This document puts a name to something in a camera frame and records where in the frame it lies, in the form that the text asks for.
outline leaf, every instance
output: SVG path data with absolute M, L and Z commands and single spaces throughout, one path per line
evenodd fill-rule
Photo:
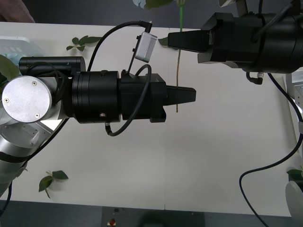
M 146 4 L 144 8 L 151 9 L 151 8 L 158 8 L 160 6 L 165 6 L 170 4 L 173 0 L 146 0 Z
M 288 173 L 289 175 L 296 175 L 296 174 L 301 175 L 301 174 L 302 174 L 302 170 L 299 170 L 299 169 L 292 169 L 292 170 L 289 170 L 287 173 Z
M 99 40 L 101 39 L 101 37 L 88 37 L 86 40 L 85 40 L 85 43 L 87 44 L 94 44 L 96 42 L 99 42 Z
M 168 46 L 169 45 L 169 38 L 168 37 L 165 37 L 163 39 L 158 39 L 159 43 L 162 45 L 162 46 Z
M 74 48 L 74 46 L 67 46 L 67 47 L 66 47 L 66 50 L 69 51 L 69 50 L 71 50 L 72 48 Z
M 50 199 L 51 197 L 49 196 L 47 189 L 45 190 L 45 192 L 47 194 L 47 197 Z
M 79 43 L 79 39 L 77 37 L 73 38 L 71 41 L 75 45 L 77 45 Z
M 58 180 L 66 180 L 68 179 L 68 176 L 63 172 L 62 170 L 53 172 L 53 178 Z
M 51 183 L 53 182 L 53 177 L 52 176 L 46 176 L 44 177 L 39 184 L 39 192 L 42 192 L 44 190 L 46 190 Z
M 8 80 L 19 76 L 19 68 L 10 59 L 0 55 L 0 73 Z
M 88 38 L 88 35 L 82 37 L 82 38 L 79 40 L 78 44 L 79 44 L 80 46 L 83 46 L 83 45 L 86 43 L 86 39 L 87 39 L 87 38 Z
M 78 49 L 79 51 L 84 51 L 84 48 L 85 48 L 85 46 L 77 46 L 77 49 Z

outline silver circular cap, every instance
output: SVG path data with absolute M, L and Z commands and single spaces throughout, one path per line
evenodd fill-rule
M 52 95 L 48 86 L 38 78 L 21 76 L 5 86 L 2 103 L 11 118 L 32 123 L 44 118 L 50 110 Z

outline white tabletop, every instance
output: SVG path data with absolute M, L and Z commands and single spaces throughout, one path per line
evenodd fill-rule
M 49 56 L 84 56 L 93 48 L 67 52 L 73 37 L 102 36 L 108 26 L 0 23 L 0 35 L 23 36 Z M 93 70 L 127 69 L 142 28 L 112 34 L 101 46 Z M 166 37 L 177 29 L 153 28 Z M 175 84 L 178 52 L 156 44 L 150 65 L 168 85 Z M 195 103 L 166 107 L 166 123 L 134 121 L 116 138 L 103 124 L 70 120 L 58 136 L 14 181 L 13 200 L 58 202 L 145 209 L 251 214 L 239 176 L 271 164 L 295 145 L 287 101 L 265 77 L 257 86 L 242 70 L 222 64 L 197 64 L 196 53 L 182 52 L 179 84 L 197 90 Z M 135 61 L 135 72 L 143 62 Z M 113 124 L 118 129 L 122 123 Z M 243 180 L 259 214 L 289 216 L 285 201 L 289 163 Z M 69 176 L 46 194 L 38 193 L 45 171 Z

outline dark floor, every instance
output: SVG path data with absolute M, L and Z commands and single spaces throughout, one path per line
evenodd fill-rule
M 179 27 L 176 4 L 144 10 L 133 0 L 23 0 L 37 23 L 111 25 L 126 21 L 153 21 L 156 27 Z M 278 12 L 289 0 L 265 0 L 263 12 Z M 247 0 L 249 11 L 257 11 L 258 0 Z M 220 8 L 218 0 L 187 0 L 184 6 L 184 27 L 200 28 L 214 12 L 232 12 L 230 6 Z
M 165 227 L 262 226 L 253 215 L 117 209 L 18 201 L 9 204 L 0 223 L 1 227 L 107 227 L 107 223 L 113 218 L 116 227 L 163 227 L 163 224 Z M 270 216 L 262 218 L 270 227 L 295 227 L 291 218 Z

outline plant stem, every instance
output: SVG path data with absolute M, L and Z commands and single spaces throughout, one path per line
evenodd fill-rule
M 180 32 L 183 31 L 183 4 L 179 5 L 179 14 L 180 14 Z M 179 87 L 179 67 L 180 67 L 180 58 L 181 58 L 181 50 L 179 50 L 178 54 L 178 63 L 177 63 L 177 87 Z M 176 112 L 179 112 L 179 105 L 176 105 Z

